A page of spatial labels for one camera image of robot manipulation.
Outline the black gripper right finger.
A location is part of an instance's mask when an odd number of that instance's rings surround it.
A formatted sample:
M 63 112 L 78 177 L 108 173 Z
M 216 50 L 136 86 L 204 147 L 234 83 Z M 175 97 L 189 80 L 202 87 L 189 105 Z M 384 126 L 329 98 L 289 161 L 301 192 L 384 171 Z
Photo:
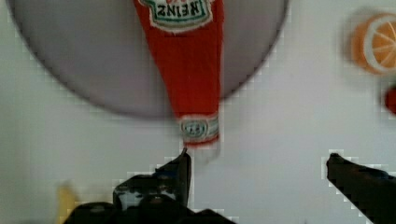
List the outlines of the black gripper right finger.
M 396 223 L 396 183 L 389 173 L 332 153 L 327 179 L 374 224 Z

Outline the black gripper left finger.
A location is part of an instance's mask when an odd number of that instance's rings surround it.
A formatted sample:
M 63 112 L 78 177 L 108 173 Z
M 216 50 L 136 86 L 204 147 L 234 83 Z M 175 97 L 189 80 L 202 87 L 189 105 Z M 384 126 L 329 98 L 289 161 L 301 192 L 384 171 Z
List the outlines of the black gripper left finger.
M 191 157 L 178 157 L 151 175 L 135 175 L 117 185 L 111 203 L 84 203 L 73 209 L 64 224 L 233 224 L 227 217 L 188 207 Z

